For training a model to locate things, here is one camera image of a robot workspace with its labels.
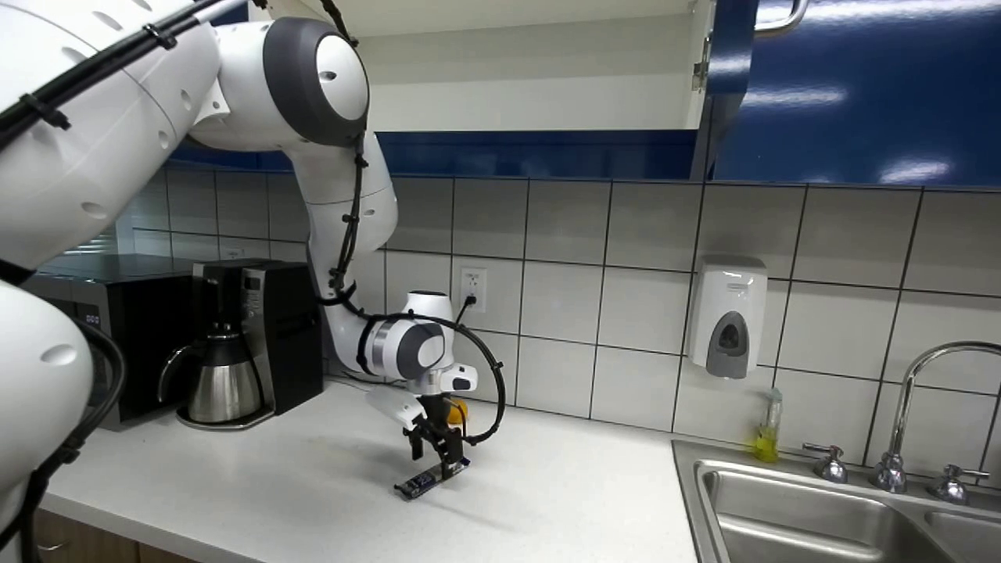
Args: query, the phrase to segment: white countertop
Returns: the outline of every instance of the white countertop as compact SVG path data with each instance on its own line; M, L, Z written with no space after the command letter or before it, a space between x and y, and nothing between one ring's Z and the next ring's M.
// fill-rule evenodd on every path
M665 436L505 411L466 456L464 475L400 501L392 484L435 449L414 463L366 392L327 383L250 432L175 415L98 432L44 507L191 560L694 563Z

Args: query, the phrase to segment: sink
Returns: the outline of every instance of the sink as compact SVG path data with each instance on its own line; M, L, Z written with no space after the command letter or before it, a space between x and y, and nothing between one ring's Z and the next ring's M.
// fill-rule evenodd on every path
M732 563L952 563L899 509L872 496L714 466L699 482Z
M928 528L964 563L997 563L1001 560L1001 520L936 509L936 512L928 512Z
M851 475L825 482L803 458L780 466L675 440L699 563L997 563L1001 496L955 507L911 487L887 493Z

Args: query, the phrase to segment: faucet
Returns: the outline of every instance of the faucet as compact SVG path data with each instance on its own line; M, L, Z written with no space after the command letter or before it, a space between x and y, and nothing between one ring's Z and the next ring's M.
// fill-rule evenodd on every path
M989 340L947 340L947 343L939 343L925 353L920 353L906 371L905 371L905 383L899 383L899 397L896 397L896 413L895 413L895 432L887 438L887 449L882 454L880 466L876 466L876 484L885 487L885 492L905 492L906 487L906 478L905 478L905 456L899 456L899 446L905 446L905 425L906 425L906 402L911 402L911 387L914 387L914 378L936 358L947 356L947 353L992 353L992 356L1001 356L1001 343L989 343Z

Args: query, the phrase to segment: white soap dispenser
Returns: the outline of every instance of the white soap dispenser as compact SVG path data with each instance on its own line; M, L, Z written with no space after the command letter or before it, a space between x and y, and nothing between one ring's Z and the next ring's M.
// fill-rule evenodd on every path
M702 258L694 281L689 358L719 378L758 370L770 276L759 258Z

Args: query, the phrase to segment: backsplash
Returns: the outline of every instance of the backsplash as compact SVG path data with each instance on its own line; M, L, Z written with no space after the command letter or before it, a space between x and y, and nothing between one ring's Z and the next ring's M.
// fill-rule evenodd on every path
M414 287L458 302L458 272L481 268L488 302L466 322L528 411L742 445L780 383L782 446L842 445L876 463L916 353L1001 340L1001 193L397 177L397 198L397 234L356 268L366 310L397 310ZM119 222L121 251L194 258L303 258L303 241L287 175L229 168L173 166ZM765 340L745 382L681 353L705 254L770 268ZM997 387L997 356L922 371L906 470L1001 475Z

